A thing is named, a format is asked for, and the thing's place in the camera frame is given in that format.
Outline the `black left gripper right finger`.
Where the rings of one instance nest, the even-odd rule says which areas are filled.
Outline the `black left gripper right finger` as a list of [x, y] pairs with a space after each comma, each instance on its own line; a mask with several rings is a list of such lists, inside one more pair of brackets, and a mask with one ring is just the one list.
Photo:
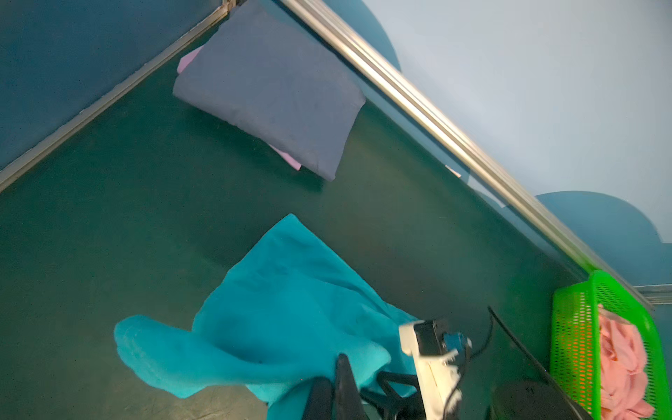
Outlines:
[[334, 418], [368, 420], [348, 356], [338, 356], [334, 384]]

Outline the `teal printed t-shirt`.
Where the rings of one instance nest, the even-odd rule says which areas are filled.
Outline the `teal printed t-shirt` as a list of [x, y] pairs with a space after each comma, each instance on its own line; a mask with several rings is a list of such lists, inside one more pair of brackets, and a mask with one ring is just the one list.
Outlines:
[[115, 326], [122, 362], [187, 398], [243, 385], [271, 419], [299, 419], [314, 379], [346, 355], [359, 388], [414, 374], [399, 328], [411, 315], [376, 291], [294, 215], [273, 226], [205, 300], [190, 330], [136, 315]]

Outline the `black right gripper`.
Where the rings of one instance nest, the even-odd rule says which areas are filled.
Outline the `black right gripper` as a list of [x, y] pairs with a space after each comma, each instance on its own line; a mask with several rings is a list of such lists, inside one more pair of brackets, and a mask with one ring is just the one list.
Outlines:
[[[381, 371], [376, 376], [376, 383], [381, 388], [381, 393], [363, 388], [360, 396], [364, 402], [376, 408], [381, 419], [420, 420], [426, 418], [417, 375]], [[394, 384], [410, 387], [413, 392], [403, 397], [395, 390]]]

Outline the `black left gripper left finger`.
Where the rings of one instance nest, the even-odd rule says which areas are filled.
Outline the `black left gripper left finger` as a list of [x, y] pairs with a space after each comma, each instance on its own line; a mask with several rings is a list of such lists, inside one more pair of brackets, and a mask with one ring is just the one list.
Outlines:
[[326, 377], [319, 377], [306, 401], [302, 420], [332, 420], [334, 414], [334, 385]]

